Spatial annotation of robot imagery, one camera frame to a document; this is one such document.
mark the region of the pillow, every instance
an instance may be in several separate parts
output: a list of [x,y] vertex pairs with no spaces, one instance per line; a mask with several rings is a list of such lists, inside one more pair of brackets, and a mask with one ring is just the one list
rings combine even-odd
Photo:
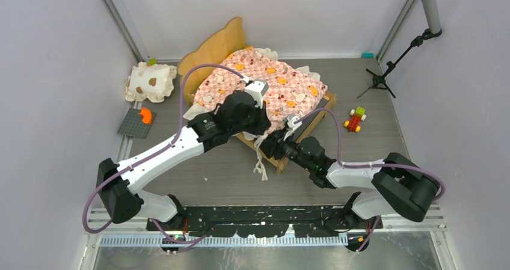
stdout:
[[270,48],[265,49],[255,49],[255,51],[258,51],[259,54],[263,55],[264,57],[269,58],[270,60],[277,61],[278,60],[278,53],[271,51]]
[[177,76],[177,68],[167,64],[139,63],[133,66],[130,77],[125,84],[124,97],[127,101],[141,102],[149,99],[153,103],[161,103],[170,96],[174,89],[173,79]]

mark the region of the tripod stand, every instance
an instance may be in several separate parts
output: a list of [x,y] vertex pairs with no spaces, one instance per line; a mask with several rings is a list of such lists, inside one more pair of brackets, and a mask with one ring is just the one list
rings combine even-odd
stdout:
[[438,37],[438,36],[441,35],[441,33],[443,33],[443,31],[439,31],[436,34],[433,34],[433,33],[430,32],[430,29],[426,29],[425,32],[423,32],[422,35],[418,35],[417,37],[415,37],[414,40],[411,41],[411,45],[405,50],[405,52],[398,58],[398,60],[396,62],[393,63],[393,62],[389,61],[389,62],[386,63],[386,65],[388,66],[388,69],[386,70],[386,72],[384,72],[382,74],[382,76],[377,75],[376,73],[372,72],[369,69],[366,69],[366,71],[369,72],[372,75],[372,85],[370,87],[368,87],[364,92],[362,92],[361,95],[359,95],[357,97],[357,99],[359,99],[362,95],[364,95],[371,88],[375,88],[375,89],[378,89],[378,90],[387,90],[387,91],[390,92],[390,94],[392,95],[393,98],[396,98],[395,94],[393,94],[393,92],[390,89],[390,87],[388,87],[388,85],[386,84],[386,76],[389,75],[392,72],[393,69],[395,69],[396,65],[400,62],[400,60],[412,48],[421,46],[424,40],[429,40],[429,39],[431,39],[433,37]]

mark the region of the colorful toy car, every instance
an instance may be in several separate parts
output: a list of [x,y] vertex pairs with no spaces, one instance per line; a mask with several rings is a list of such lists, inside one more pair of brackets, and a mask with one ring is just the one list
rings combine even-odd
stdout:
[[365,109],[359,106],[355,111],[352,109],[350,115],[352,116],[351,121],[345,121],[343,126],[346,127],[347,130],[357,133],[361,130],[361,126],[358,124],[360,121],[365,121]]

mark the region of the wooden bed frame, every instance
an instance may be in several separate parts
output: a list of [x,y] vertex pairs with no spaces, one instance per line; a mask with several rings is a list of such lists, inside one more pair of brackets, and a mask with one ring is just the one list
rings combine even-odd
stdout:
[[[177,66],[177,72],[181,75],[181,89],[183,90],[185,99],[188,101],[189,105],[193,104],[195,92],[202,84],[202,82],[212,73],[214,68],[205,67],[194,71],[190,74],[188,80],[186,81],[186,85],[183,88],[182,79],[189,72],[189,70],[200,64],[219,64],[224,61],[231,53],[246,47],[248,47],[248,45],[246,44],[246,35],[244,29],[242,28],[242,19],[240,17],[234,17],[223,29],[217,31],[208,39],[206,39],[196,51],[190,52],[182,58],[179,65]],[[328,109],[331,109],[337,101],[336,94],[333,94],[329,91],[326,92],[326,95],[323,99],[328,100],[325,105],[325,107]],[[321,111],[308,125],[306,130],[303,131],[303,133],[298,137],[297,141],[300,142],[302,139],[310,135],[313,128],[317,126],[322,118],[324,118],[325,114],[325,111]],[[246,145],[255,150],[253,141],[246,140],[242,134],[238,134],[236,137],[238,137]],[[273,158],[267,158],[263,153],[261,154],[267,161],[276,167],[277,174],[280,174],[289,162],[288,158],[275,160]]]

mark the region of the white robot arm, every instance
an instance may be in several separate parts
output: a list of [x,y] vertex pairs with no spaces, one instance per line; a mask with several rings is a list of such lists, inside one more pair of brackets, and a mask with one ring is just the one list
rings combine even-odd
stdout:
[[[160,196],[143,188],[175,165],[227,142],[237,133],[261,135],[270,127],[262,96],[268,89],[265,81],[255,80],[245,91],[229,95],[212,112],[200,114],[175,135],[133,158],[114,164],[111,159],[99,165],[97,184],[122,169],[129,171],[105,186],[99,195],[112,218],[121,223],[134,216],[157,219],[170,227],[182,222],[183,208],[176,197]],[[421,221],[432,203],[439,185],[419,173],[389,167],[352,168],[356,165],[414,165],[400,154],[371,163],[338,163],[325,155],[324,148],[313,137],[300,143],[289,137],[301,125],[296,116],[287,118],[287,127],[269,135],[260,149],[268,157],[289,158],[310,173],[310,179],[321,188],[354,186],[373,190],[353,194],[344,207],[345,226],[371,217],[399,213],[413,221]]]

